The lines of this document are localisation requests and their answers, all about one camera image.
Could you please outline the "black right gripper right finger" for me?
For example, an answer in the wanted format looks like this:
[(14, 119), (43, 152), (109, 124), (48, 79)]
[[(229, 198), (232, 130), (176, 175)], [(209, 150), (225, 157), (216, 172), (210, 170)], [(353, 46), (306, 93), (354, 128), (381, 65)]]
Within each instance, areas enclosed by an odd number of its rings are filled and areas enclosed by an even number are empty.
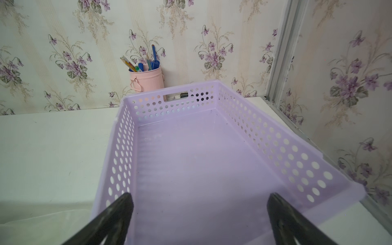
[(267, 212), (277, 245), (336, 244), (278, 193), (270, 194)]

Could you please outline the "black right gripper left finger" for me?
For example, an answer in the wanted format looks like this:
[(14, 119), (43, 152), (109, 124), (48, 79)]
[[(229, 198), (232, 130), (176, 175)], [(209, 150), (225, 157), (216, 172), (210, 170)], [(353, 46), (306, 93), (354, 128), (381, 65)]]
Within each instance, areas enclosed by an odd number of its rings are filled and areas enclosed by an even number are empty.
[(124, 193), (64, 244), (124, 245), (133, 210), (132, 195)]

